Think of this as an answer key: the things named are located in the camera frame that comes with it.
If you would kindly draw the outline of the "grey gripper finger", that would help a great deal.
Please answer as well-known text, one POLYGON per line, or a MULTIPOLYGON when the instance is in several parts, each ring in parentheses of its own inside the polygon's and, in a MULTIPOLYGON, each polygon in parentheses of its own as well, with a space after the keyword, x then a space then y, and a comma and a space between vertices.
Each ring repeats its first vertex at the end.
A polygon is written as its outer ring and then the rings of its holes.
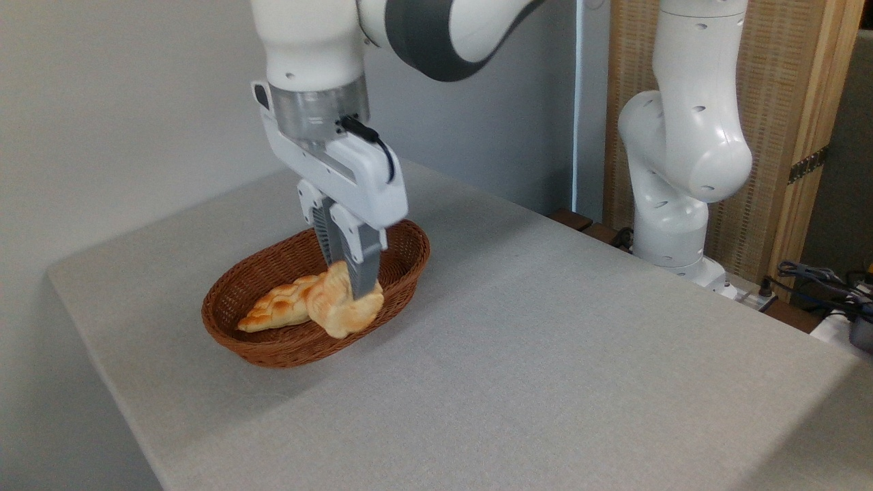
POLYGON ((386 230, 369 226, 341 204, 333 204, 329 213, 338 232, 353 298, 361 299, 374 290, 379 278, 381 252, 389 245, 386 230))
POLYGON ((297 184, 297 193, 304 218, 314 227, 325 264, 330 267, 331 264, 342 261, 343 249, 340 230, 330 215, 330 208, 334 204, 334 200, 305 179, 300 180, 297 184))

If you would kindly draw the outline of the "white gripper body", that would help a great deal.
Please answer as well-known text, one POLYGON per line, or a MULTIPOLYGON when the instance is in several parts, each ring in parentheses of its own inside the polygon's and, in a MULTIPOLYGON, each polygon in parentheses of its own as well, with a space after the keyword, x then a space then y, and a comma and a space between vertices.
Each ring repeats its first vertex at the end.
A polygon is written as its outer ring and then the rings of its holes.
POLYGON ((397 158, 377 143, 343 133, 327 142, 291 140, 281 133, 278 97, 265 81, 252 82, 272 152, 288 168, 374 228, 387 228, 409 211, 397 158))

